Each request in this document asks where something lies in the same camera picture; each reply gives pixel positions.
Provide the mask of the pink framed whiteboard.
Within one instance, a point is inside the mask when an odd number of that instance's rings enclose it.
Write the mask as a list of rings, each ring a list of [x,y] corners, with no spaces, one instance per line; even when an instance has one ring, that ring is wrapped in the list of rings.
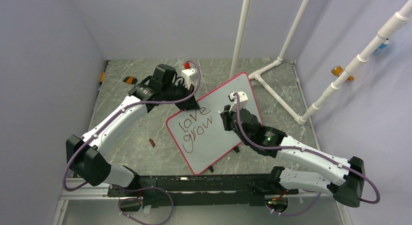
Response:
[[[179,111],[166,120],[166,127],[194,175],[199,175],[240,144],[233,131],[225,131],[220,113],[231,104],[229,95],[245,92],[246,109],[262,116],[249,75],[242,72],[198,100],[198,110]]]

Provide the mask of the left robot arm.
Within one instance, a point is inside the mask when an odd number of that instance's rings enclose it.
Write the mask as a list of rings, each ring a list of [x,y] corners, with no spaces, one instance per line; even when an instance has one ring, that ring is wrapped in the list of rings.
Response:
[[[80,137],[71,135],[67,139],[67,165],[62,179],[65,190],[74,191],[85,184],[97,186],[107,183],[117,185],[128,196],[139,191],[139,174],[126,166],[111,164],[105,155],[124,131],[156,106],[174,104],[183,111],[200,108],[195,99],[200,83],[194,85],[191,79],[196,75],[197,81],[201,81],[200,67],[190,60],[184,63],[184,67],[178,75],[172,66],[157,65],[153,75],[134,84],[121,104],[101,123]],[[74,188],[68,187],[66,179],[69,171],[85,182]]]

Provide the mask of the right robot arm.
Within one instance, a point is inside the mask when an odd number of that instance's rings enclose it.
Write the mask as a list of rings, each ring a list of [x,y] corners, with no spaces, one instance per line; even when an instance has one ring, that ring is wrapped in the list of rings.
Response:
[[[226,105],[220,116],[224,130],[234,132],[244,145],[258,154],[309,168],[309,172],[298,172],[273,167],[268,179],[271,192],[296,189],[321,192],[352,208],[358,208],[363,202],[365,172],[361,158],[347,159],[321,152],[281,130],[262,125],[257,116],[245,108],[236,110],[233,105]]]

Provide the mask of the brown marker cap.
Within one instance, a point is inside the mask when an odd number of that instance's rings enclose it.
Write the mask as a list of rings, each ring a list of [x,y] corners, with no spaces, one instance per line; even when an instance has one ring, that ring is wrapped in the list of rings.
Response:
[[[151,138],[149,139],[149,142],[150,142],[152,147],[155,147],[155,142]]]

